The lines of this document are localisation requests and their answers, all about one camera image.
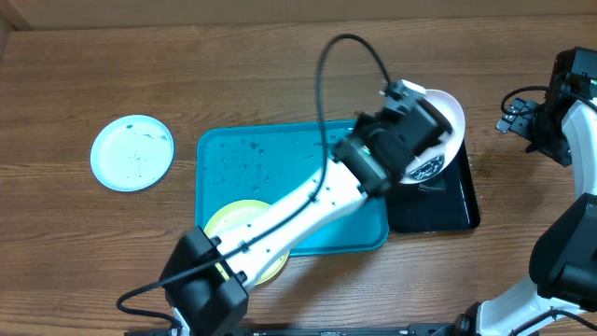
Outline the white plate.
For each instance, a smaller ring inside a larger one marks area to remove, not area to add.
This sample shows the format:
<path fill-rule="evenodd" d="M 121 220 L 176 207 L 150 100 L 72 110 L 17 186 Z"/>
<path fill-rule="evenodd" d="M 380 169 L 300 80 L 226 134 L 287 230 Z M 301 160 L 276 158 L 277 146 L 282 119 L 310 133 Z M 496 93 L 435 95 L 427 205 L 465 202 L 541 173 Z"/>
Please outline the white plate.
<path fill-rule="evenodd" d="M 414 157 L 407 166 L 401 184 L 418 184 L 440 176 L 456 158 L 465 136 L 465 113 L 460 103 L 449 93 L 427 89 L 424 101 L 431 107 L 447 128 L 432 145 Z"/>

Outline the black plastic tray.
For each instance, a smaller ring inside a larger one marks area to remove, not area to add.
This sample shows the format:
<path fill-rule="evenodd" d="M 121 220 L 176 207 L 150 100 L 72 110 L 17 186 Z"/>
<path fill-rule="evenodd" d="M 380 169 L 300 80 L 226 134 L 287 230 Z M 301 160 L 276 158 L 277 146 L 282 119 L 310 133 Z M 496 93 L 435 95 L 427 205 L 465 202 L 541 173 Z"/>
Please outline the black plastic tray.
<path fill-rule="evenodd" d="M 470 231 L 480 224 L 480 211 L 465 146 L 440 176 L 443 192 L 424 192 L 403 185 L 385 198 L 389 227 L 398 233 Z"/>

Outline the blue plastic tray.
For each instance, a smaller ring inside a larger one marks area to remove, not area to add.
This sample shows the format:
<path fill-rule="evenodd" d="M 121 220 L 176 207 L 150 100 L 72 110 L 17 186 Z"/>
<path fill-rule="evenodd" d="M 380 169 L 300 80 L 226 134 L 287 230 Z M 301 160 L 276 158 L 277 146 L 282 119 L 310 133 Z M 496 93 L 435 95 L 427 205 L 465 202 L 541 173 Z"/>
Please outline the blue plastic tray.
<path fill-rule="evenodd" d="M 204 228 L 223 206 L 240 200 L 272 204 L 321 167 L 315 122 L 213 129 L 197 145 L 195 225 Z M 365 252 L 389 235 L 383 200 L 366 203 L 311 235 L 292 257 Z"/>

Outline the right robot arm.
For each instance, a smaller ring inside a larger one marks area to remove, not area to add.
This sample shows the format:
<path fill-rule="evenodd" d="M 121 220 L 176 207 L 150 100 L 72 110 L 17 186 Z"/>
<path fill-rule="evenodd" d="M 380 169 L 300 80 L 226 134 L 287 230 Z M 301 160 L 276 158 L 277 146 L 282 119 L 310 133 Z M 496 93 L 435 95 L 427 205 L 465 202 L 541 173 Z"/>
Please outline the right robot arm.
<path fill-rule="evenodd" d="M 437 335 L 536 335 L 564 317 L 596 311 L 596 99 L 577 95 L 561 132 L 571 151 L 575 201 L 539 237 L 529 273 L 500 296 L 476 302 Z"/>

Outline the dark green sponge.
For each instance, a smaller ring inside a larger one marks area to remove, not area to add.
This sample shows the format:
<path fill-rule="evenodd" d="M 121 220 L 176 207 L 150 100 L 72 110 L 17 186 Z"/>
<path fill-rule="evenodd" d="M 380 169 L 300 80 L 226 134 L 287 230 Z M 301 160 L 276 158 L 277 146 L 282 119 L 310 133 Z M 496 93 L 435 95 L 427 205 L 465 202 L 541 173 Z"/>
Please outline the dark green sponge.
<path fill-rule="evenodd" d="M 446 189 L 445 181 L 440 179 L 428 179 L 418 186 L 418 190 L 424 192 L 443 192 Z"/>

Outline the light blue plate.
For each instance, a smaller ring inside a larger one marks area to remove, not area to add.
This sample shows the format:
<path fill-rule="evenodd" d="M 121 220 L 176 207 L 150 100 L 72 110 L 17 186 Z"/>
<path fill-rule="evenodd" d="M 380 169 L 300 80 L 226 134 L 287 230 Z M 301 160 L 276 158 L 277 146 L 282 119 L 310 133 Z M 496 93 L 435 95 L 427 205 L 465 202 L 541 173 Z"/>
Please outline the light blue plate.
<path fill-rule="evenodd" d="M 105 187 L 133 192 L 160 181 L 174 161 L 174 139 L 159 120 L 129 115 L 105 126 L 90 149 L 90 168 Z"/>

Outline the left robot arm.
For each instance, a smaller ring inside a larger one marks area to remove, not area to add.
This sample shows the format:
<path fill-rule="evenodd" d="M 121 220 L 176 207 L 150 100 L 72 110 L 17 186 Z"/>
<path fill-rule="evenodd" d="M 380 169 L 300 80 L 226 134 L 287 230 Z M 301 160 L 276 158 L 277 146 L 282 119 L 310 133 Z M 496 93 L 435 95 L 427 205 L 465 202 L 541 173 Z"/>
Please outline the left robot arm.
<path fill-rule="evenodd" d="M 160 275 L 174 311 L 174 335 L 223 335 L 247 311 L 258 278 L 286 252 L 328 223 L 431 164 L 442 171 L 464 139 L 465 115 L 436 92 L 412 104 L 361 114 L 325 165 L 263 213 L 209 237 L 189 231 Z"/>

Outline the yellow plate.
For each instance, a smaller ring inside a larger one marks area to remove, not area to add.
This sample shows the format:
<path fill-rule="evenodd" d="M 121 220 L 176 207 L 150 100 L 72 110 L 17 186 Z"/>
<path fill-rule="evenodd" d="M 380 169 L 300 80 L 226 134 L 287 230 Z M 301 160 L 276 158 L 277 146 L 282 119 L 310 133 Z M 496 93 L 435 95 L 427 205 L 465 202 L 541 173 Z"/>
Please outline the yellow plate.
<path fill-rule="evenodd" d="M 208 237 L 217 235 L 220 231 L 243 224 L 265 212 L 270 205 L 257 200 L 240 200 L 229 203 L 220 208 L 205 224 L 204 233 Z M 261 285 L 273 279 L 285 266 L 289 253 L 277 259 L 257 280 Z"/>

